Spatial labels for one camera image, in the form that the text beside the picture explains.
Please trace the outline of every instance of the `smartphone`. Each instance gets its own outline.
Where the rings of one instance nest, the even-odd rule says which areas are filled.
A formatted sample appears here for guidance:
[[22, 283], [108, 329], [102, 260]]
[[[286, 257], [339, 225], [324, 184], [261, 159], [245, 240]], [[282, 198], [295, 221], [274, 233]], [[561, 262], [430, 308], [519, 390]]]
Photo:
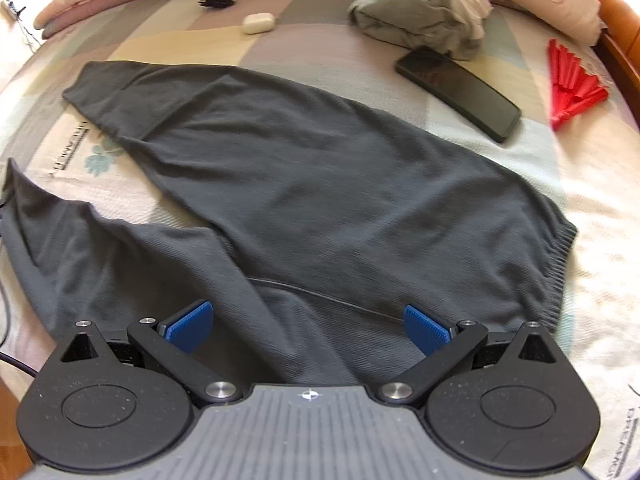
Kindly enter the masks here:
[[447, 56], [425, 46], [399, 59], [396, 72], [446, 102], [495, 142], [511, 137], [522, 115], [500, 92]]

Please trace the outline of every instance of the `folded clothes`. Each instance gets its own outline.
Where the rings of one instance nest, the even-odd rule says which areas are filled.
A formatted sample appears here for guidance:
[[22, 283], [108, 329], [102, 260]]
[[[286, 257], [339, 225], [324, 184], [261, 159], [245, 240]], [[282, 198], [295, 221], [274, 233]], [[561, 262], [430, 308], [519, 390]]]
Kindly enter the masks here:
[[368, 36], [408, 48], [428, 46], [471, 59], [484, 38], [489, 0], [356, 0], [352, 21]]

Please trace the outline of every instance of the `black cable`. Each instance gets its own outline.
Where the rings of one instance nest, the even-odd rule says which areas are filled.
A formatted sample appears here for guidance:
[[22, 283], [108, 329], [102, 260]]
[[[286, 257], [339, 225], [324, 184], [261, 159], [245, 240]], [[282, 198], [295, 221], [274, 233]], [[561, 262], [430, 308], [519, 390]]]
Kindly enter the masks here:
[[24, 25], [24, 22], [23, 22], [23, 20], [20, 19], [20, 17], [16, 18], [16, 22], [18, 23], [18, 27], [20, 27], [20, 31], [22, 32], [22, 35], [24, 36], [24, 39], [26, 40], [27, 45], [29, 46], [29, 50], [31, 50], [32, 54], [35, 54], [38, 48], [36, 48], [34, 50], [33, 43], [27, 37], [27, 34], [29, 36], [31, 36], [35, 40], [35, 42], [37, 43], [38, 47], [42, 46], [42, 44], [38, 41], [38, 38], [36, 38], [33, 34], [31, 34], [29, 32], [29, 29]]
[[[2, 240], [0, 240], [0, 258], [2, 258], [2, 250], [4, 249], [4, 244]], [[4, 283], [0, 278], [0, 296], [2, 297], [2, 302], [4, 303], [4, 315], [6, 319], [6, 325], [4, 330], [4, 335], [2, 336], [2, 341], [0, 341], [0, 348], [4, 346], [4, 343], [9, 339], [9, 333], [11, 332], [11, 311], [9, 307], [9, 298], [7, 297], [6, 289], [4, 288]]]
[[31, 34], [30, 30], [28, 29], [28, 27], [24, 24], [24, 21], [20, 18], [20, 16], [18, 16], [17, 21], [19, 24], [22, 25], [22, 27], [24, 28], [24, 31], [29, 34], [34, 41], [39, 45], [42, 46], [42, 43], [40, 42], [40, 40], [38, 38], [36, 38], [33, 34]]
[[23, 371], [31, 377], [35, 377], [38, 374], [37, 371], [30, 366], [27, 366], [22, 361], [18, 361], [18, 359], [11, 357], [4, 352], [0, 352], [0, 361], [4, 361], [5, 363], [9, 363], [11, 366], [15, 366], [16, 368], [18, 368], [18, 370]]

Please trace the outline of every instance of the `gray ridged plate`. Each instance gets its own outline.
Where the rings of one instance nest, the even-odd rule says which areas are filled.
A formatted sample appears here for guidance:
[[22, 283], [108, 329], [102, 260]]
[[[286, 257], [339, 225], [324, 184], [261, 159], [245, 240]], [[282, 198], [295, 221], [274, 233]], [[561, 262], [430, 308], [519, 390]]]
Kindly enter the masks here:
[[[80, 478], [84, 475], [41, 465], [24, 476], [25, 480]], [[205, 409], [193, 431], [155, 461], [99, 478], [484, 480], [495, 477], [444, 453], [424, 432], [412, 410], [374, 402], [362, 386], [259, 385], [242, 402]], [[550, 478], [589, 477], [574, 468]]]

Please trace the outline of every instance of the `mattress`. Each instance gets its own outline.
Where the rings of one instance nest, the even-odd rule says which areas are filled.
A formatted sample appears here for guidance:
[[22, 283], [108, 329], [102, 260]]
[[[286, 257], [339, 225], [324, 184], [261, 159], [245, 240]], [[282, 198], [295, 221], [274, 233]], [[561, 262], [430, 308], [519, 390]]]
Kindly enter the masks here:
[[[198, 0], [135, 0], [69, 27], [38, 51], [0, 94], [2, 174], [16, 159], [36, 184], [85, 200], [108, 218], [190, 225], [112, 141], [62, 100], [89, 60], [230, 64], [282, 76], [380, 108], [516, 171], [577, 226], [556, 339], [594, 395], [602, 430], [587, 462], [596, 478], [627, 478], [640, 466], [640, 136], [598, 58], [540, 20], [495, 7], [480, 54], [461, 64], [523, 112], [514, 136], [495, 144], [442, 102], [398, 75], [406, 50], [359, 33], [353, 0], [238, 0], [228, 9]], [[272, 12], [275, 30], [239, 25]], [[548, 126], [546, 45], [557, 38], [610, 89], [610, 99], [556, 135]], [[39, 368], [54, 342], [34, 316], [0, 246], [3, 351]], [[0, 368], [20, 394], [16, 372]]]

